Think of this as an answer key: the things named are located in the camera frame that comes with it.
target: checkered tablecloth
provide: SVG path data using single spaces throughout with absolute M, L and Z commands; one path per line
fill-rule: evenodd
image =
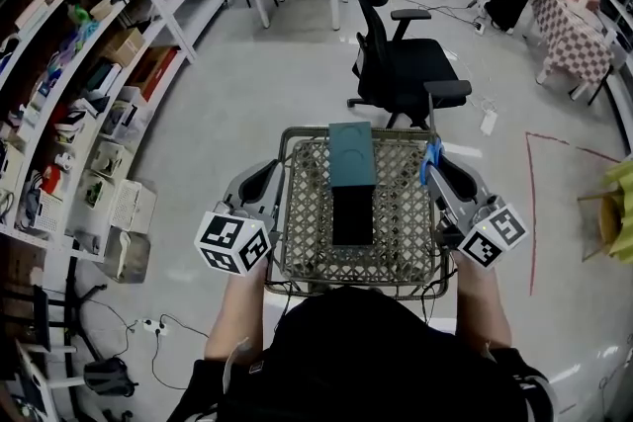
M 534 0 L 532 9 L 548 47 L 544 70 L 562 67 L 589 85 L 599 84 L 612 56 L 602 34 L 570 11 L 565 0 Z

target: chair armrest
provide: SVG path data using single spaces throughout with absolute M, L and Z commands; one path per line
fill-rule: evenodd
M 470 81 L 427 81 L 424 89 L 433 99 L 465 99 L 473 92 Z
M 431 14 L 424 9 L 398 9 L 392 11 L 392 20 L 430 20 Z

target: blue clip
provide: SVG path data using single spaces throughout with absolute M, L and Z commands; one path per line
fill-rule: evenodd
M 444 146 L 442 140 L 438 137 L 434 144 L 426 144 L 426 153 L 422 159 L 422 165 L 419 168 L 419 183 L 424 187 L 426 186 L 426 166 L 430 163 L 437 167 L 439 165 L 439 155 L 443 151 Z

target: black office chair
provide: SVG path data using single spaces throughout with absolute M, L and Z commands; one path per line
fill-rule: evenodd
M 439 42 L 432 39 L 403 39 L 411 20 L 429 20 L 422 9 L 392 11 L 392 20 L 400 22 L 392 41 L 387 41 L 385 26 L 374 9 L 389 0 L 358 0 L 367 36 L 356 35 L 360 43 L 353 72 L 358 76 L 359 99 L 349 99 L 347 107 L 367 104 L 392 113 L 387 128 L 394 126 L 400 114 L 407 115 L 412 127 L 428 129 L 429 96 L 433 109 L 454 108 L 466 104 L 471 84 L 457 78 Z

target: gray floor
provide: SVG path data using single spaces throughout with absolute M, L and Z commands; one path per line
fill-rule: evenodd
M 470 0 L 415 1 L 460 7 Z M 287 0 L 279 9 L 267 2 L 268 30 L 243 0 L 235 0 L 219 16 L 199 44 L 198 63 L 183 71 L 153 121 L 136 168 L 136 177 L 153 182 L 158 192 L 147 279 L 138 287 L 110 283 L 97 297 L 128 322 L 171 313 L 201 330 L 211 327 L 226 277 L 205 267 L 193 236 L 204 211 L 213 207 L 237 172 L 275 156 L 284 128 L 354 120 L 383 126 L 387 121 L 386 113 L 373 108 L 345 107 L 357 84 L 351 73 L 358 51 L 355 35 L 365 31 L 355 0 L 341 4 L 338 32 L 329 28 L 327 0 Z M 392 0 L 381 9 L 388 34 L 395 29 L 389 11 L 406 7 L 414 6 Z M 455 13 L 469 20 L 475 17 L 473 11 Z M 595 221 L 585 217 L 592 212 L 590 205 L 579 208 L 576 197 L 598 188 L 608 162 L 576 147 L 616 159 L 623 156 L 606 98 L 601 96 L 591 108 L 583 101 L 572 103 L 567 91 L 573 81 L 563 75 L 537 85 L 534 75 L 540 70 L 543 48 L 536 45 L 536 35 L 526 44 L 520 30 L 510 37 L 488 27 L 479 37 L 470 26 L 437 13 L 430 21 L 411 24 L 408 34 L 439 40 L 453 53 L 460 78 L 471 80 L 472 103 L 439 112 L 438 130 L 445 141 L 481 150 L 482 158 L 470 157 L 468 162 L 493 191 L 514 204 L 530 229 L 532 167 L 536 236 L 498 266 L 505 308 L 515 345 L 529 364 L 553 381 L 560 409 L 566 410 L 562 420 L 598 420 L 598 383 L 615 372 L 604 391 L 608 405 L 620 382 L 618 367 L 633 329 L 631 268 L 601 256 L 581 263 Z M 498 112 L 490 137 L 479 130 L 485 99 L 493 101 Z M 400 126 L 407 127 L 407 122 L 402 120 Z M 536 263 L 530 295 L 533 241 Z M 81 263 L 82 286 L 102 280 L 95 266 Z M 419 304 L 410 307 L 421 314 Z M 275 304 L 266 307 L 269 336 L 279 312 Z M 454 282 L 435 305 L 433 316 L 454 318 Z M 123 326 L 107 308 L 90 305 L 85 317 L 104 353 L 125 348 Z M 171 385 L 186 385 L 202 347 L 199 336 L 170 326 L 156 373 Z M 123 358 L 139 383 L 137 393 L 130 399 L 98 402 L 127 407 L 138 421 L 166 418 L 180 393 L 153 378 L 154 352 L 153 335 L 141 330 L 132 334 Z

